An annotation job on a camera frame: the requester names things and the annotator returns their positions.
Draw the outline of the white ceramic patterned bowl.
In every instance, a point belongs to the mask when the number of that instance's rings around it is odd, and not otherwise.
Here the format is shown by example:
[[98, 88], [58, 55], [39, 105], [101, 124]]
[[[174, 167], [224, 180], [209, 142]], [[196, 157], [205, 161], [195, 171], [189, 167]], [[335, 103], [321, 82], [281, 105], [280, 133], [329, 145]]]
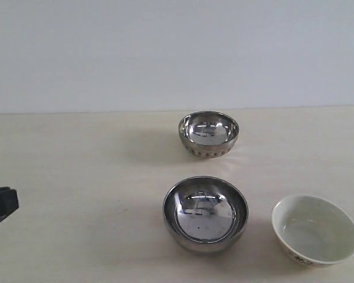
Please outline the white ceramic patterned bowl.
[[288, 195], [273, 207], [271, 224], [283, 251], [301, 265], [324, 268], [354, 256], [354, 221], [328, 200]]

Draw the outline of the plain stainless steel bowl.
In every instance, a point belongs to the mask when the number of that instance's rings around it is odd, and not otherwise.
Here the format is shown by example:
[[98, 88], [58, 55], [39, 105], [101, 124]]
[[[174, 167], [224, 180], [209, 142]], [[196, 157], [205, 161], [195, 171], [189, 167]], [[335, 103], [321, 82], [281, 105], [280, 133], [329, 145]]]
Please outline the plain stainless steel bowl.
[[193, 176], [175, 184], [163, 200], [162, 212], [175, 242], [200, 255], [232, 247], [242, 237], [250, 215], [241, 191], [213, 176]]

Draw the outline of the ribbed stainless steel bowl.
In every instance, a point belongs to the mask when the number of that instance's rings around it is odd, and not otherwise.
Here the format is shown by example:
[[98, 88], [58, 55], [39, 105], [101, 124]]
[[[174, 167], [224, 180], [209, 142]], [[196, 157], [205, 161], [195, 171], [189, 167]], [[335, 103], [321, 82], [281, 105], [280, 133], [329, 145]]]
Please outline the ribbed stainless steel bowl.
[[227, 154], [236, 144], [239, 124], [229, 115], [217, 111], [197, 111], [178, 124], [179, 138], [192, 155], [213, 159]]

